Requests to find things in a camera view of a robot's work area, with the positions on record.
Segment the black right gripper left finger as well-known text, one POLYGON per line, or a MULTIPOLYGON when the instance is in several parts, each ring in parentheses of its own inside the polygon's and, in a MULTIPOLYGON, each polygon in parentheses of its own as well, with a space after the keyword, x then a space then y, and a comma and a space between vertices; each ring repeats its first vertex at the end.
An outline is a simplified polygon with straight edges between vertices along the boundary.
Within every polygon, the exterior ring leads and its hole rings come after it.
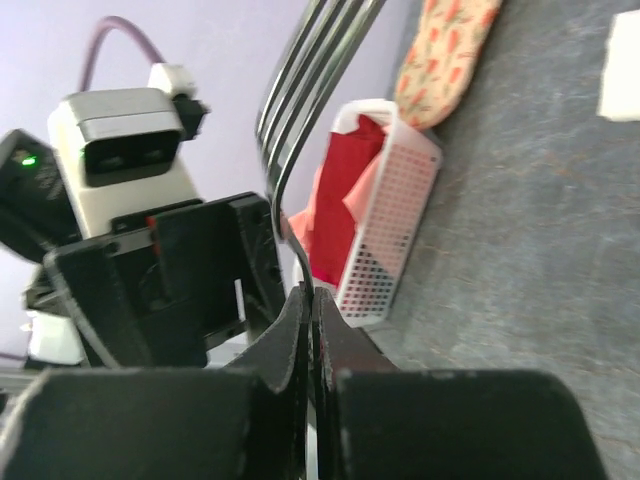
POLYGON ((291 290, 275 320, 228 367, 253 374, 241 479, 304 479, 310 310, 291 290))

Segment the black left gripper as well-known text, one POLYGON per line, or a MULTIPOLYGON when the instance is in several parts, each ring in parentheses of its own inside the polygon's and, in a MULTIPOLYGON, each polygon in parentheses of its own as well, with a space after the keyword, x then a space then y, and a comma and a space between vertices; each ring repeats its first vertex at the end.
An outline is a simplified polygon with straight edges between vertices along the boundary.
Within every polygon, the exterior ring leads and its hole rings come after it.
POLYGON ((270 206, 252 192, 116 218, 44 269, 92 367, 203 367, 285 302, 270 206))

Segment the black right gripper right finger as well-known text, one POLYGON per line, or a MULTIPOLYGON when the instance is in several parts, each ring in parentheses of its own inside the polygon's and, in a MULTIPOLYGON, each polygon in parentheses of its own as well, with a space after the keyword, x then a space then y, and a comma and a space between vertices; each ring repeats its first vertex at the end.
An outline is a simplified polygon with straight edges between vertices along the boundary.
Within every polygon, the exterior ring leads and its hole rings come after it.
POLYGON ((320 477, 395 478, 402 373, 323 288, 314 291, 312 348, 320 477))

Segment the white cloth napkin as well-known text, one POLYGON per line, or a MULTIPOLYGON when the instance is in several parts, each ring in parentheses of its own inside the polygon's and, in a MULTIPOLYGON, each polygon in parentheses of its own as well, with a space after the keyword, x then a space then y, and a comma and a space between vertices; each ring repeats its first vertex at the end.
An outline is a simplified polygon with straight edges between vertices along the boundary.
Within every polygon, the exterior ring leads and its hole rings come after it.
POLYGON ((612 122, 639 120, 639 11, 616 14, 606 42, 597 114, 612 122))

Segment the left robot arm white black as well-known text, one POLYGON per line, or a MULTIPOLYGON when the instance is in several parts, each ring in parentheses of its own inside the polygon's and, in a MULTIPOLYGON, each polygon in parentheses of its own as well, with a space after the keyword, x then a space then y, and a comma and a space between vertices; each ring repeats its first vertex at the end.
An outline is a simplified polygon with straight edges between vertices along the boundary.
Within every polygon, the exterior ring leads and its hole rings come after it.
POLYGON ((31 356, 91 367, 202 367, 234 334, 260 334, 285 302, 267 201, 206 202, 179 187, 175 131, 92 142, 75 158, 97 197, 80 227, 52 148, 1 142, 1 241, 34 262, 24 293, 31 356))

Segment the pink cloth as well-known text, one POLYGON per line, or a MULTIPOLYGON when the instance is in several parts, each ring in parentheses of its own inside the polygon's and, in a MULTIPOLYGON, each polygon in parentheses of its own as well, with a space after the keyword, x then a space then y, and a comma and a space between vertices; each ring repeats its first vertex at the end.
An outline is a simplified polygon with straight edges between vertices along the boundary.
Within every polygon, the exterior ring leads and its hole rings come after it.
MULTIPOLYGON (((378 154, 365 168, 356 180, 351 190, 343 197, 342 203, 350 213, 355 225, 358 226, 365 218, 369 198, 373 190, 377 175, 377 169, 381 163, 382 155, 378 154)), ((314 217, 316 213, 317 190, 322 174, 323 166, 315 173, 311 194, 307 206, 297 214, 289 218, 292 231, 300 241, 304 251, 309 253, 313 241, 314 217)))

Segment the white plastic basket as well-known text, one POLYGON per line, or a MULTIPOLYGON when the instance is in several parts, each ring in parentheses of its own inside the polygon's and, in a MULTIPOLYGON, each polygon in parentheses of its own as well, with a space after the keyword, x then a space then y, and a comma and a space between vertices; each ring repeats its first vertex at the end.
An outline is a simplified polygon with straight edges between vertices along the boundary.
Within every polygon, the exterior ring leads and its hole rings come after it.
POLYGON ((386 319, 443 162, 438 140, 401 120, 397 104, 389 100, 345 104, 332 131, 349 133, 362 116, 381 125, 385 138, 365 218, 355 225, 335 295, 343 318, 355 328, 386 319))

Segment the floral beige eye mask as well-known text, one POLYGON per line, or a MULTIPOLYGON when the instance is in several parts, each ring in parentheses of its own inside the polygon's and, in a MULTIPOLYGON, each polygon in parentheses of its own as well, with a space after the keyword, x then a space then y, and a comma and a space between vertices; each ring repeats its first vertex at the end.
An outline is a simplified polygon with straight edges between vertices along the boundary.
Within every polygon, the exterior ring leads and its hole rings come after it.
POLYGON ((399 69, 394 101, 418 129, 444 121, 467 90, 501 0, 427 0, 399 69))

